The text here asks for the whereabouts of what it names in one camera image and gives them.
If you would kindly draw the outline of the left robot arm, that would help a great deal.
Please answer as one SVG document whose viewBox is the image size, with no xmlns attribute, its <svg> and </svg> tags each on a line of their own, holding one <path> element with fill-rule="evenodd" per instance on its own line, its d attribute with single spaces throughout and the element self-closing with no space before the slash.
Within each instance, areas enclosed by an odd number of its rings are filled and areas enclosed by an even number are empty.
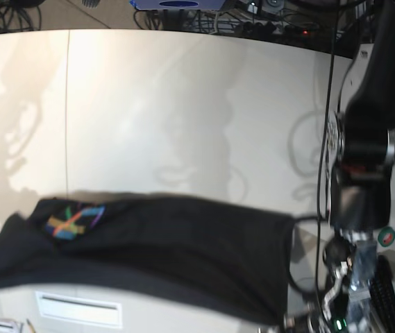
<svg viewBox="0 0 395 333">
<path fill-rule="evenodd" d="M 319 329 L 368 332 L 374 234 L 389 225 L 395 165 L 395 1 L 383 3 L 362 81 L 338 112 L 335 130 L 328 179 L 334 235 L 323 253 L 332 284 L 319 302 Z"/>
</svg>

